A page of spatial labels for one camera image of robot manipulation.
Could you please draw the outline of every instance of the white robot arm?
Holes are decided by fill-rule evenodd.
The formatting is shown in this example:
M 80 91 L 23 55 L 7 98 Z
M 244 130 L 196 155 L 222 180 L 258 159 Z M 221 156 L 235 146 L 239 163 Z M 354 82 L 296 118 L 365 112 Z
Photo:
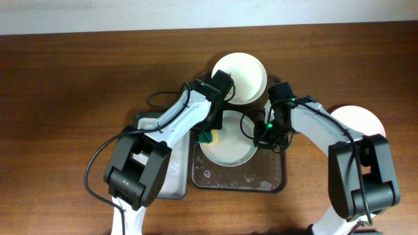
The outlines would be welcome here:
M 221 109 L 233 86 L 231 76 L 220 70 L 207 82 L 186 83 L 176 104 L 161 117 L 139 130 L 127 126 L 96 151 L 86 168 L 84 186 L 92 196 L 120 212 L 114 216 L 113 234 L 141 233 L 145 208 L 157 198 L 164 184 L 172 148 L 192 128 L 204 131 L 221 127 Z M 117 143 L 103 176 L 109 185 L 108 193 L 112 195 L 109 201 L 89 188 L 88 174 L 98 154 L 115 140 Z M 135 160 L 134 154 L 146 156 L 146 164 Z
M 350 129 L 314 98 L 294 96 L 287 82 L 275 84 L 268 94 L 268 122 L 272 121 L 256 123 L 254 144 L 274 149 L 276 144 L 287 142 L 289 133 L 302 133 L 329 156 L 332 206 L 308 228 L 310 234 L 351 234 L 359 225 L 372 225 L 373 216 L 399 203 L 400 191 L 385 137 L 365 136 Z M 363 175 L 361 165 L 370 166 L 371 173 Z

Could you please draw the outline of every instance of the wooden table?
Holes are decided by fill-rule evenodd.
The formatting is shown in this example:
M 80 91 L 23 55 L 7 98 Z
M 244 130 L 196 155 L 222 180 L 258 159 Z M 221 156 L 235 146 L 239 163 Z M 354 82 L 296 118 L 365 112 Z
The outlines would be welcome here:
M 297 95 L 365 107 L 386 128 L 401 203 L 374 219 L 386 234 L 418 230 L 418 22 L 289 25 L 0 37 L 1 234 L 107 234 L 113 209 L 87 194 L 85 167 L 105 140 L 152 110 L 146 97 L 231 52 L 259 58 Z M 102 175 L 112 148 L 89 181 Z M 298 135 L 277 195 L 204 191 L 157 200 L 144 233 L 250 234 L 306 228 L 328 208 L 327 158 Z

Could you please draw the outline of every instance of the green sponge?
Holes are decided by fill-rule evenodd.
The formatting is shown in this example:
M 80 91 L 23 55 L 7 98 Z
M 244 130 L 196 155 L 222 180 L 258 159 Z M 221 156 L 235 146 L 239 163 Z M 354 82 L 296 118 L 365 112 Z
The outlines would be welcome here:
M 198 143 L 204 146 L 213 146 L 217 144 L 218 135 L 216 130 L 203 131 L 199 134 L 199 139 L 197 140 Z

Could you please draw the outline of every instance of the white plate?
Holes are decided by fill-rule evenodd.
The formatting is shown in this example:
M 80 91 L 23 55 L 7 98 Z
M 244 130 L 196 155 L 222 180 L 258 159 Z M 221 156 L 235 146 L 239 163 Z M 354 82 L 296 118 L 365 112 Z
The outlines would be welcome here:
M 222 57 L 212 71 L 212 77 L 218 70 L 231 73 L 235 84 L 235 96 L 231 104 L 249 104 L 258 99 L 266 89 L 267 73 L 263 64 L 252 55 L 232 53 Z M 225 99 L 232 96 L 232 90 Z
M 240 129 L 242 113 L 232 110 L 223 111 L 222 129 L 218 131 L 218 143 L 213 146 L 204 146 L 201 149 L 212 162 L 221 166 L 238 166 L 257 151 L 253 140 L 245 137 Z M 254 123 L 245 117 L 242 128 L 246 134 L 253 136 Z
M 331 116 L 344 125 L 365 135 L 381 134 L 386 137 L 385 128 L 371 111 L 358 106 L 343 106 L 331 113 Z

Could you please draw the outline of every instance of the dark tray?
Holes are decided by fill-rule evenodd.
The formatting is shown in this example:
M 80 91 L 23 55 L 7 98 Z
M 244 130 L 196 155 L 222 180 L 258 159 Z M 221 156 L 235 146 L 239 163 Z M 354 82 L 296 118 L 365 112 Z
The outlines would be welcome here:
M 202 74 L 199 79 L 207 79 Z M 273 74 L 267 78 L 267 87 L 280 80 Z M 245 112 L 250 108 L 262 108 L 268 95 L 266 91 L 256 101 L 246 105 L 225 105 L 225 110 Z M 260 114 L 253 112 L 249 117 L 254 121 Z M 209 160 L 197 143 L 197 134 L 192 133 L 189 150 L 189 183 L 199 189 L 252 191 L 279 193 L 286 185 L 286 155 L 271 150 L 258 149 L 254 156 L 239 166 L 219 166 Z

